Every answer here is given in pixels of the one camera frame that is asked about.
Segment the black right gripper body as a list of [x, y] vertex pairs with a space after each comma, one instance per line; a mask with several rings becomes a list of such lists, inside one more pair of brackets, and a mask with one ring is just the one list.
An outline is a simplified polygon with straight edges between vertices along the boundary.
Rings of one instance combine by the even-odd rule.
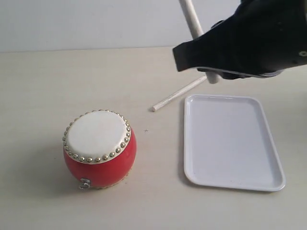
[[307, 2], [245, 0], [229, 17], [241, 71], [268, 74], [307, 63]]

